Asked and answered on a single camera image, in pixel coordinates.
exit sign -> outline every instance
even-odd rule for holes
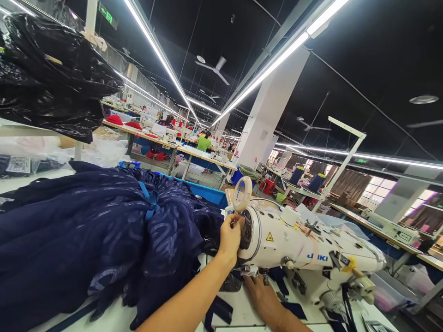
[[[119,24],[115,18],[112,17],[111,13],[105,8],[105,6],[100,2],[98,5],[98,11],[102,13],[105,19],[112,25],[114,29],[117,30],[117,25]]]

blue strap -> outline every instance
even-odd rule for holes
[[[144,182],[139,181],[138,184],[140,185],[140,189],[142,190],[146,201],[151,205],[150,210],[148,212],[146,212],[146,216],[145,216],[145,218],[147,220],[149,220],[154,215],[154,212],[157,212],[160,210],[160,207],[157,205],[158,192],[152,191],[151,194],[149,194]]]
[[[63,330],[67,329],[69,326],[74,324],[76,321],[82,319],[84,316],[86,316],[96,308],[97,308],[97,300],[88,304],[86,307],[80,309],[73,315],[69,316],[65,320],[58,323],[57,325],[51,327],[49,330],[46,330],[46,332],[62,332]]]

red stool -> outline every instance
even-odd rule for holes
[[[146,154],[146,158],[148,158],[148,159],[154,159],[155,156],[156,156],[156,154],[154,154],[150,151],[148,151],[148,153]]]
[[[159,162],[162,162],[163,160],[165,160],[165,158],[166,158],[166,154],[163,153],[163,152],[160,152],[160,153],[157,155],[157,161],[159,161]]]
[[[271,180],[266,180],[266,187],[263,190],[263,193],[266,195],[271,195],[274,192],[275,182]]]

window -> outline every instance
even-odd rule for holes
[[[327,166],[326,166],[326,171],[324,171],[324,174],[325,174],[326,176],[328,176],[328,174],[329,174],[329,172],[331,171],[331,169],[332,169],[332,165],[327,165]]]
[[[378,205],[386,198],[391,189],[395,186],[395,181],[384,178],[372,177],[360,200]]]
[[[408,209],[408,211],[405,213],[405,215],[403,217],[407,217],[408,215],[410,215],[412,212],[415,211],[415,209],[421,207],[421,205],[427,201],[428,199],[430,199],[432,196],[434,196],[436,194],[435,191],[432,190],[428,190],[425,189],[423,191],[423,193],[420,195],[419,198],[417,198],[417,200],[412,204],[412,206]]]
[[[271,164],[275,163],[275,160],[280,152],[277,150],[272,150],[271,155],[268,158],[268,162]]]

ceiling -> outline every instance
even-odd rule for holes
[[[298,0],[259,0],[278,23],[283,23]],[[83,20],[86,0],[67,0],[66,4]],[[154,55],[145,37],[122,0],[102,0],[112,16],[119,22],[117,31],[97,16],[96,31],[117,49],[125,47],[144,68],[147,77],[156,78],[160,90],[166,90],[177,104],[183,105],[174,85]],[[140,1],[146,17],[168,57],[183,89],[191,97],[220,109],[250,69],[256,58],[277,32],[279,25],[253,0],[153,0]],[[197,55],[207,65],[215,66],[223,56],[227,61],[221,74],[230,83],[227,86],[210,69],[198,66]],[[208,96],[218,96],[214,104]],[[210,124],[215,113],[194,106],[199,118]],[[243,127],[250,107],[241,105],[234,111],[232,126]]]
[[[258,0],[283,23],[297,0]],[[86,0],[67,0],[85,18]],[[103,0],[118,20],[115,31],[98,16],[97,32],[116,48],[127,48],[146,76],[156,77],[160,89],[180,101],[138,26],[121,0]],[[189,95],[220,109],[245,76],[279,25],[253,0],[152,0],[141,6],[183,88]],[[439,131],[443,125],[409,129],[408,124],[443,119],[443,2],[439,0],[350,0],[328,28],[305,45],[311,49],[306,66],[277,126],[284,135],[304,144],[347,149],[354,137],[331,125],[332,131],[303,131],[303,117],[314,126],[329,127],[328,116],[368,134],[359,151],[426,160],[443,160]],[[230,86],[211,70],[196,65],[201,55],[215,66],[226,58],[221,73]],[[382,112],[365,100],[321,59],[345,77]],[[201,93],[219,96],[217,104]],[[329,92],[322,109],[318,112]],[[439,101],[409,103],[423,94]],[[248,114],[257,92],[238,108]],[[215,114],[195,107],[208,122]],[[234,111],[230,128],[243,128],[247,116]]]

